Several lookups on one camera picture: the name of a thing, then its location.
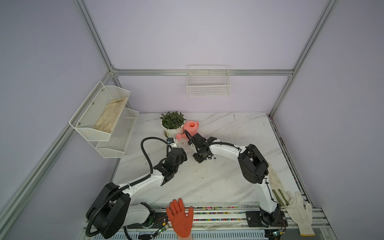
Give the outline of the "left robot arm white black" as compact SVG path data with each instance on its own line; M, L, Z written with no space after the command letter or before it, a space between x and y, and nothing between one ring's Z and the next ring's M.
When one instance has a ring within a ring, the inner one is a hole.
M187 154L182 148L173 148L145 177L121 186L106 184L86 214L89 221L86 236L100 234L109 239L122 227L152 227L156 211L146 202L139 203L138 198L169 182L186 160Z

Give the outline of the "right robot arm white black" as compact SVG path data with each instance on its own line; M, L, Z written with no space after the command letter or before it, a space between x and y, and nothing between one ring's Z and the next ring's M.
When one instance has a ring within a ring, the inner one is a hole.
M193 157L198 163L215 159L217 156L237 161L244 178L254 185L257 192L261 225L271 227L278 222L281 207L269 187L269 164L255 145L237 146L214 137L206 139L198 133L191 135L186 130L184 132L188 145L195 151Z

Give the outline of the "pink watering can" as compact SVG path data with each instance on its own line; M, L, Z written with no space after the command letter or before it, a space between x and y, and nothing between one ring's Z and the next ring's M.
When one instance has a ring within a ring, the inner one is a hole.
M188 131L189 134L193 137L195 134L198 133L199 125L200 125L199 122L188 121L184 124L183 130ZM177 134L176 139L180 141L181 139L188 139L188 137L185 133L183 133L183 134Z

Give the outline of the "potted green plant white pot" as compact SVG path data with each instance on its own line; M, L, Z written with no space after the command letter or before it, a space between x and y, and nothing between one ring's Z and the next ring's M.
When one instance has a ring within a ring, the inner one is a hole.
M161 126L168 138L175 138L176 135L182 135L184 133L185 122L184 114L178 111L168 111L161 116Z

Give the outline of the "white lower mesh shelf bin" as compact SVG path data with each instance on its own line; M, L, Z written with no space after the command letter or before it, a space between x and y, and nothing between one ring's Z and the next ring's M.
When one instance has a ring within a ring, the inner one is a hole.
M122 158L130 142L139 112L124 108L107 142L98 142L96 151L104 159Z

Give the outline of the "white mesh shelf bin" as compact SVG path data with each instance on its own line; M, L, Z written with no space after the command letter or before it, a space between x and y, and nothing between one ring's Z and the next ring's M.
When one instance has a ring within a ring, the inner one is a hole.
M112 117L112 126L107 131L100 130L96 124L104 115L105 108L110 102L118 101L119 105L124 107L129 96L130 91L128 90L117 86L105 86L102 82L98 82L83 105L70 119L69 124L88 142L107 142L110 140L123 110L120 109L117 115Z
M96 151L104 159L122 158L130 142L139 112L124 108L107 142L98 142Z

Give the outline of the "orange rubber glove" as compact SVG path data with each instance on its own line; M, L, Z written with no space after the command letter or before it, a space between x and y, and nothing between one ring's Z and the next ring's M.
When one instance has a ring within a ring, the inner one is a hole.
M194 208L189 207L188 213L181 198L173 200L166 207L167 216L171 222L172 228L179 240L192 240L192 226L194 221Z

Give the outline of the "beige green work glove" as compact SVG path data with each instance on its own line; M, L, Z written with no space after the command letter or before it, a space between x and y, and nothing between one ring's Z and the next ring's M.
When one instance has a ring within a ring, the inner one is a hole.
M287 193L284 189L283 183L276 174L275 170L271 165L268 167L268 178L269 178L269 184L272 188L273 196L275 197L275 200L280 204L281 207L287 207L290 205L289 200L290 197L287 196Z

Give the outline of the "white upper mesh shelf bin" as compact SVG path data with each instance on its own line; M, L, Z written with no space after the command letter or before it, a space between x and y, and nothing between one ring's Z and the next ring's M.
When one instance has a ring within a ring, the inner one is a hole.
M112 117L112 126L107 131L100 130L96 124L104 115L105 108L110 102L118 101L119 105L124 107L129 96L130 91L128 90L117 86L105 86L102 82L98 82L83 105L70 119L69 124L88 142L107 142L110 140L123 110L120 109L117 115Z

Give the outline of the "white knit glove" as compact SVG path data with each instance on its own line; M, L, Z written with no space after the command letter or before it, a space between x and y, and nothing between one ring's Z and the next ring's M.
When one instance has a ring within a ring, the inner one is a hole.
M298 225L300 236L315 236L316 234L312 228L312 205L310 203L304 205L304 200L300 192L292 194L290 191L287 191L287 195L289 196L289 205L286 207L286 210L290 218Z

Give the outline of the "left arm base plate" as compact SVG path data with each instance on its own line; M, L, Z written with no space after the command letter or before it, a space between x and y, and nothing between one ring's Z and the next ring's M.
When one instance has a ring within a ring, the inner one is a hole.
M128 229L159 229L168 221L166 213L152 213L142 224L128 225Z

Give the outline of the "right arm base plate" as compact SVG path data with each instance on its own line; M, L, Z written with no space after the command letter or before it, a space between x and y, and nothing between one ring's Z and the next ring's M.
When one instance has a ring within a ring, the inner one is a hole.
M277 228L288 225L287 218L282 211L268 214L263 211L247 211L246 220L248 227Z

